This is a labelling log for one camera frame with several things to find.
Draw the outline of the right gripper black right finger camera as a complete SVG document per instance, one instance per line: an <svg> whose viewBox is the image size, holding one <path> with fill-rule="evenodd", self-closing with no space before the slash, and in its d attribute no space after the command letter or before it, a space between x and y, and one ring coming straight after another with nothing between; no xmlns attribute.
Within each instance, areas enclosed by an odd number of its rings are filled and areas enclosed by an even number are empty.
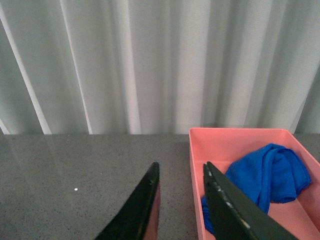
<svg viewBox="0 0 320 240"><path fill-rule="evenodd" d="M211 162L203 165L210 221L217 240L295 240Z"/></svg>

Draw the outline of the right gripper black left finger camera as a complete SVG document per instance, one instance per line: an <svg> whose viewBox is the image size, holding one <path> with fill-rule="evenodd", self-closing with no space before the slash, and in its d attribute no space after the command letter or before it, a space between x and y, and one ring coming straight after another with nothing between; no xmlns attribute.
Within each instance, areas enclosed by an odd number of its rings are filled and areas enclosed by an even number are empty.
<svg viewBox="0 0 320 240"><path fill-rule="evenodd" d="M157 240L160 215L160 165L153 162L97 240Z"/></svg>

